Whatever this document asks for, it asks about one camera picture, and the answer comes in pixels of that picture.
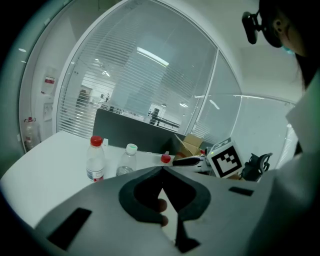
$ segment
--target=plastic bottle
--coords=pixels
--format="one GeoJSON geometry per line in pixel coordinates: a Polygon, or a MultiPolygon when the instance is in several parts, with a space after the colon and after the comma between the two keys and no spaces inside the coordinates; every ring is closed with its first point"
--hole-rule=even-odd
{"type": "Polygon", "coordinates": [[[101,147],[102,141],[100,136],[92,136],[86,153],[86,175],[91,182],[98,182],[104,179],[106,158],[101,147]]]}
{"type": "Polygon", "coordinates": [[[24,120],[24,137],[27,151],[32,150],[36,145],[39,144],[40,140],[37,131],[35,118],[32,119],[32,117],[29,116],[28,119],[24,120]]]}
{"type": "Polygon", "coordinates": [[[125,153],[122,155],[121,160],[116,169],[116,175],[124,175],[132,173],[137,168],[137,153],[138,147],[135,144],[128,144],[125,149],[125,153]]]}

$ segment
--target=cardboard box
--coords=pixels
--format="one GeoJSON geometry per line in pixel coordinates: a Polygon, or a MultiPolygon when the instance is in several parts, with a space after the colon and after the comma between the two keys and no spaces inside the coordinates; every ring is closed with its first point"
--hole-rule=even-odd
{"type": "Polygon", "coordinates": [[[180,150],[176,153],[173,160],[178,160],[181,158],[187,158],[192,156],[199,156],[200,153],[200,145],[204,141],[202,138],[194,136],[192,134],[188,134],[185,136],[182,141],[177,135],[175,135],[177,140],[180,142],[180,150]]]}

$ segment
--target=white bottle cap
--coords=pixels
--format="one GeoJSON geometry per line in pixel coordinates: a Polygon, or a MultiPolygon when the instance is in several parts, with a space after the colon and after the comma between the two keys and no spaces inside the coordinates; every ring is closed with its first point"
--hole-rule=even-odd
{"type": "Polygon", "coordinates": [[[137,153],[137,150],[138,150],[138,147],[135,144],[130,143],[126,145],[125,151],[130,155],[134,155],[135,153],[137,153]]]}

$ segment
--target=glass wall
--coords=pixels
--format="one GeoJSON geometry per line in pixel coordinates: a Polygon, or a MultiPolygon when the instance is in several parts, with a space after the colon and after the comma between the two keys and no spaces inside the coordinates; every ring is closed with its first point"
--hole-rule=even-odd
{"type": "Polygon", "coordinates": [[[211,143],[230,137],[241,103],[239,95],[237,80],[219,53],[210,90],[191,133],[211,143]]]}
{"type": "Polygon", "coordinates": [[[185,134],[201,107],[195,96],[208,89],[216,54],[212,41],[176,11],[130,0],[77,50],[62,83],[57,131],[90,137],[102,108],[185,134]]]}

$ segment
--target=black partition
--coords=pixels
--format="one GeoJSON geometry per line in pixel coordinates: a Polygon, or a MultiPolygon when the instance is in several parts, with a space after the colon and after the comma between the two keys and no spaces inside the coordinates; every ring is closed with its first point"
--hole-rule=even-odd
{"type": "MultiPolygon", "coordinates": [[[[127,144],[133,143],[139,151],[158,154],[169,151],[170,155],[175,155],[180,148],[175,135],[181,140],[185,138],[173,131],[101,108],[96,112],[93,135],[108,139],[111,146],[125,148],[127,144]]],[[[211,143],[204,141],[201,148],[210,146],[211,143]]]]}

